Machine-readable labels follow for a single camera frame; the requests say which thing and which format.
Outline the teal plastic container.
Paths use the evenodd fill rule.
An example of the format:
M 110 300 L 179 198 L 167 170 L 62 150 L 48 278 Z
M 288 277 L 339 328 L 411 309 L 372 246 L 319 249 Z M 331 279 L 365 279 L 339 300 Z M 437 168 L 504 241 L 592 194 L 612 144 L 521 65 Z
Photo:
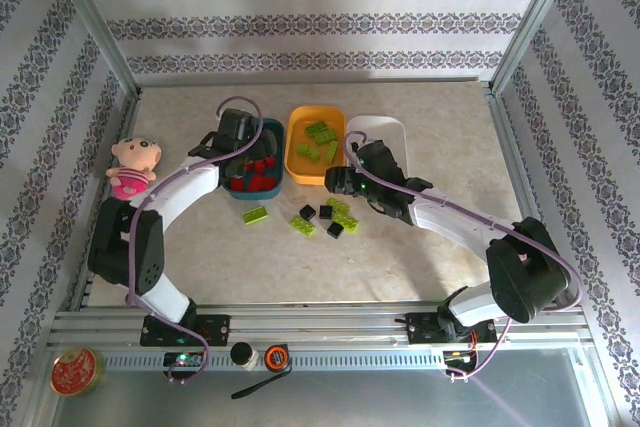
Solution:
M 259 161 L 257 159 L 257 143 L 252 147 L 248 154 L 245 155 L 243 159 L 247 160 L 246 164 L 246 172 L 243 177 L 246 180 L 246 190 L 244 192 L 234 192 L 230 187 L 230 181 L 226 181 L 223 184 L 225 190 L 229 193 L 229 195 L 236 200 L 244 200 L 244 201 L 263 201 L 274 198 L 281 189 L 281 184 L 283 181 L 283 171 L 284 171 L 284 140 L 285 140 L 285 129 L 284 126 L 277 120 L 272 118 L 267 118 L 264 120 L 263 130 L 269 129 L 271 130 L 277 139 L 278 143 L 278 152 L 274 156 L 276 158 L 276 166 L 273 168 L 267 168 L 261 173 L 266 176 L 274 176 L 278 178 L 278 185 L 269 191 L 260 191 L 260 192 L 249 192 L 247 190 L 249 182 L 254 174 L 258 174 L 255 172 L 250 172 L 248 170 L 248 165 Z

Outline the yellow plastic container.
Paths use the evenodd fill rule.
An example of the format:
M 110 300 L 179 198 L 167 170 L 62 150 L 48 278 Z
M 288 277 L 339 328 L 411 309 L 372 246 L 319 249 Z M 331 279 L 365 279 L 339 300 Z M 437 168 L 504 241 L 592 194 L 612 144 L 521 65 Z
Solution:
M 318 121 L 324 121 L 328 129 L 338 134 L 339 147 L 332 165 L 326 162 L 328 144 L 318 145 L 314 136 L 305 132 L 305 127 Z M 331 105 L 303 105 L 295 108 L 288 120 L 284 165 L 294 181 L 303 185 L 323 185 L 326 170 L 330 167 L 344 166 L 344 136 L 347 119 L 341 109 Z M 320 159 L 313 162 L 307 156 L 298 155 L 296 146 L 307 143 L 310 148 L 320 152 Z

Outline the white plastic container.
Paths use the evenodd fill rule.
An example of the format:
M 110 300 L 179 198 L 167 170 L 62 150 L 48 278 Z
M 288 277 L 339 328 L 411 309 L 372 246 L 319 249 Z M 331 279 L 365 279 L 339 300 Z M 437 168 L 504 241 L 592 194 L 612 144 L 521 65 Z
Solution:
M 350 142 L 359 146 L 380 140 L 388 147 L 404 174 L 408 173 L 407 142 L 404 125 L 397 119 L 382 115 L 360 115 L 347 122 L 347 132 L 361 131 L 361 135 L 350 135 Z

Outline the pink plush doll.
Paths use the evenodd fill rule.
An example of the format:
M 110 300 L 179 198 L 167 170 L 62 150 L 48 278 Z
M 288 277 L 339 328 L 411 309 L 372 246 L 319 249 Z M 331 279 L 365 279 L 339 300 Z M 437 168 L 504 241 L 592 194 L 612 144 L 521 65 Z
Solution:
M 113 195 L 128 200 L 147 190 L 156 179 L 154 172 L 162 155 L 158 143 L 146 138 L 125 138 L 111 148 L 118 166 L 106 171 Z

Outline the black capped small bottle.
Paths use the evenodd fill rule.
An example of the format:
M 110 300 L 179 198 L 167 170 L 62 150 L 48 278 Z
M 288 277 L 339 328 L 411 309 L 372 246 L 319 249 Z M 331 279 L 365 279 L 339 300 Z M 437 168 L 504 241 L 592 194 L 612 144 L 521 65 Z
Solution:
M 259 353 L 249 343 L 237 342 L 230 350 L 231 361 L 238 367 L 252 371 L 259 360 Z

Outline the circuit board with green light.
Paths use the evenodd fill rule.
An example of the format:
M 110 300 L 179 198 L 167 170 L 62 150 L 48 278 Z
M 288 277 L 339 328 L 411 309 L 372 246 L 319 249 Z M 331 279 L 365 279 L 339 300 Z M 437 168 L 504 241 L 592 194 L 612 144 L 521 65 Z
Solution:
M 202 364 L 202 352 L 167 352 L 164 355 L 163 366 L 197 368 Z

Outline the red round tin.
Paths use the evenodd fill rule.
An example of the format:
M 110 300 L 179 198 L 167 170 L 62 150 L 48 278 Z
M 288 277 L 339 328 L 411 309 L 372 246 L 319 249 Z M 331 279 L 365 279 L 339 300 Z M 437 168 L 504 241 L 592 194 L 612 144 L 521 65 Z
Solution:
M 55 359 L 50 385 L 60 396 L 86 394 L 100 383 L 104 369 L 101 354 L 88 347 L 75 347 Z

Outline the aluminium frame rail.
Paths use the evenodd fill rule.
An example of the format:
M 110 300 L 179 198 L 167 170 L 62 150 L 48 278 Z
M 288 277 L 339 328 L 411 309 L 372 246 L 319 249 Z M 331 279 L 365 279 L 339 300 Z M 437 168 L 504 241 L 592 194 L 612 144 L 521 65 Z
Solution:
M 521 214 L 525 217 L 539 218 L 540 211 L 536 204 L 534 191 L 532 190 L 526 165 L 522 160 L 518 143 L 508 119 L 508 115 L 499 97 L 496 97 L 490 89 L 486 89 L 485 96 L 496 130 L 496 135 L 502 150 L 502 155 L 509 173 L 515 198 Z M 563 311 L 579 307 L 582 296 L 582 284 L 578 275 L 570 273 L 570 284 L 563 293 L 553 302 L 555 310 Z
M 136 83 L 140 88 L 152 87 L 213 87 L 239 85 L 298 85 L 298 84 L 383 84 L 383 83 L 463 83 L 489 81 L 477 76 L 436 77 L 370 77 L 367 72 L 257 72 L 238 74 L 140 74 Z
M 122 136 L 129 136 L 133 131 L 136 123 L 140 97 L 141 94 L 131 94 L 126 97 L 121 122 L 119 124 L 116 137 L 112 142 L 119 140 Z M 100 190 L 98 192 L 99 196 L 96 198 L 96 202 L 89 219 L 89 230 L 85 239 L 84 251 L 81 256 L 78 270 L 70 282 L 65 300 L 61 305 L 61 309 L 63 311 L 79 311 L 88 303 L 95 281 L 95 274 L 88 266 L 90 248 L 93 241 L 100 206 L 110 196 L 110 192 L 111 188 L 107 186 L 107 181 L 104 180 L 100 184 Z

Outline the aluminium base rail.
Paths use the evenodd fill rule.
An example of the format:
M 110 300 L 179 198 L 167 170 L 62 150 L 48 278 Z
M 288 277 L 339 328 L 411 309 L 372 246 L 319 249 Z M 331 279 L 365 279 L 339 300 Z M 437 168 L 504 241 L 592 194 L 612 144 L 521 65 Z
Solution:
M 409 346 L 398 320 L 407 313 L 433 312 L 428 302 L 288 303 L 205 305 L 202 314 L 230 317 L 228 342 L 256 347 L 287 343 L 298 350 L 394 350 Z M 125 307 L 87 307 L 54 316 L 46 347 L 99 350 L 138 349 L 144 312 Z M 594 344 L 583 310 L 543 312 L 527 324 L 514 323 L 506 337 L 510 348 L 555 348 Z

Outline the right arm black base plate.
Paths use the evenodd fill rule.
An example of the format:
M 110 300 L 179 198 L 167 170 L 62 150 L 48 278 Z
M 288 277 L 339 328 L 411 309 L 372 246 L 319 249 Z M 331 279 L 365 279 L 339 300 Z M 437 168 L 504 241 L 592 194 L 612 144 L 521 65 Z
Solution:
M 411 312 L 403 319 L 410 345 L 414 344 L 471 344 L 495 342 L 498 338 L 490 320 L 481 321 L 472 327 L 463 326 L 449 315 L 436 312 Z

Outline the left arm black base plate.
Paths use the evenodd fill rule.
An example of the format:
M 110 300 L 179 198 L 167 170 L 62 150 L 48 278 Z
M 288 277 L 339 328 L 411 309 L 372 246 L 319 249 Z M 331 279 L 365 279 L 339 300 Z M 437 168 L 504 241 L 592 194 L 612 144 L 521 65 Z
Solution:
M 209 346 L 225 347 L 228 342 L 230 317 L 197 314 L 190 321 L 188 329 L 203 337 Z M 140 345 L 143 347 L 198 347 L 202 342 L 193 335 L 148 315 L 144 318 Z

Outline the aluminium frame post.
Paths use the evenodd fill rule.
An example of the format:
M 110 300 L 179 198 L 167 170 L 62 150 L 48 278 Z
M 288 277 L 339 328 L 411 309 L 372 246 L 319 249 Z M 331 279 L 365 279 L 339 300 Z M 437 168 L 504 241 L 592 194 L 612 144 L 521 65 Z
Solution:
M 506 83 L 509 81 L 517 64 L 528 48 L 531 39 L 543 22 L 553 1 L 554 0 L 530 1 L 522 17 L 522 21 L 508 44 L 496 72 L 488 82 L 488 89 L 492 96 L 496 96 L 505 88 Z
M 124 90 L 137 98 L 141 88 L 94 0 L 71 0 L 85 27 Z

